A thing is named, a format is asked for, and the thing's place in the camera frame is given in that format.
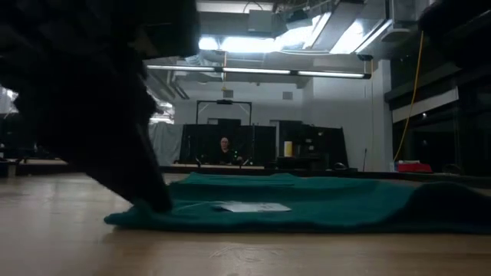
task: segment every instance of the dark blurry object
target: dark blurry object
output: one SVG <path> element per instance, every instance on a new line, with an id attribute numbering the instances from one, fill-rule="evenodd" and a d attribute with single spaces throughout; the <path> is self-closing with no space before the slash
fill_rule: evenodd
<path id="1" fill-rule="evenodd" d="M 0 1 L 0 84 L 40 146 L 164 212 L 142 58 L 195 54 L 197 22 L 193 0 Z"/>
<path id="2" fill-rule="evenodd" d="M 420 17 L 420 29 L 447 59 L 459 67 L 491 62 L 487 39 L 491 33 L 490 1 L 440 0 Z"/>

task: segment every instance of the person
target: person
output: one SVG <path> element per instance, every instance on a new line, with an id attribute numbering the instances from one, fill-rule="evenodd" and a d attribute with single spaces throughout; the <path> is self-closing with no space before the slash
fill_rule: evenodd
<path id="1" fill-rule="evenodd" d="M 216 164 L 237 164 L 242 161 L 242 157 L 236 151 L 229 149 L 229 138 L 222 137 L 220 140 L 220 151 L 215 156 Z"/>

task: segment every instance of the green blanket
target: green blanket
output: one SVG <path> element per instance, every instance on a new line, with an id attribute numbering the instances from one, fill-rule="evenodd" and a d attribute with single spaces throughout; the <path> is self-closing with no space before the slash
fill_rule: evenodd
<path id="1" fill-rule="evenodd" d="M 419 188 L 372 179 L 214 176 L 192 173 L 170 185 L 174 210 L 138 202 L 105 222 L 178 232 L 491 233 L 491 199 L 452 183 Z M 220 202 L 276 202 L 290 212 L 228 212 Z"/>

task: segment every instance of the ceiling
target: ceiling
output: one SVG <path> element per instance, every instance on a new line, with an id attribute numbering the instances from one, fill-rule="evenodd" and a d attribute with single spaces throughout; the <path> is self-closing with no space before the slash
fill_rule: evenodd
<path id="1" fill-rule="evenodd" d="M 415 11 L 416 4 L 410 3 L 421 2 L 424 0 L 394 0 L 393 19 L 396 26 L 400 22 L 404 27 L 415 28 Z M 278 5 L 282 1 L 262 0 L 260 5 L 266 10 L 280 11 L 288 10 L 301 1 L 283 1 L 284 5 Z M 319 35 L 317 41 L 309 51 L 297 49 L 295 51 L 274 51 L 270 53 L 227 53 L 226 57 L 223 52 L 218 51 L 201 51 L 199 56 L 194 57 L 194 64 L 203 65 L 203 62 L 213 63 L 213 66 L 224 65 L 228 67 L 248 67 L 248 68 L 271 68 L 271 69 L 292 69 L 292 70 L 310 70 L 310 71 L 341 71 L 341 72 L 364 72 L 367 65 L 360 61 L 355 54 L 329 54 L 326 49 L 333 49 L 340 45 L 344 39 L 344 33 L 350 31 L 350 27 L 358 25 L 361 27 L 364 39 L 373 34 L 373 30 L 380 26 L 380 23 L 386 18 L 386 0 L 367 0 L 364 4 L 353 4 L 356 1 L 339 1 L 333 0 L 327 5 L 321 7 L 321 12 L 328 12 L 331 8 L 332 15 L 328 23 Z M 322 3 L 322 1 L 310 1 L 312 3 Z M 226 36 L 258 36 L 251 35 L 248 32 L 249 10 L 258 10 L 259 6 L 254 3 L 249 3 L 239 0 L 218 1 L 198 1 L 198 9 L 200 10 L 200 20 L 202 25 L 202 35 L 212 35 L 220 38 Z M 407 51 L 411 51 L 414 45 L 417 45 L 415 34 L 408 35 L 403 40 L 396 42 L 381 42 L 381 38 L 385 35 L 387 29 L 377 39 L 375 39 L 361 54 L 372 54 L 375 58 L 392 58 L 398 55 L 404 55 Z M 185 64 L 189 65 L 188 61 L 182 58 L 160 58 L 147 61 L 147 64 Z M 245 83 L 281 83 L 281 84 L 296 84 L 297 88 L 303 88 L 308 82 L 308 77 L 289 77 L 261 74 L 230 74 L 227 75 L 210 73 L 202 74 L 196 72 L 167 72 L 151 70 L 151 78 L 147 82 L 148 87 L 157 94 L 160 99 L 173 101 L 174 99 L 186 98 L 182 97 L 181 93 L 175 87 L 169 85 L 171 83 L 181 84 L 181 87 L 186 87 L 186 83 L 206 84 L 209 82 L 245 82 Z"/>

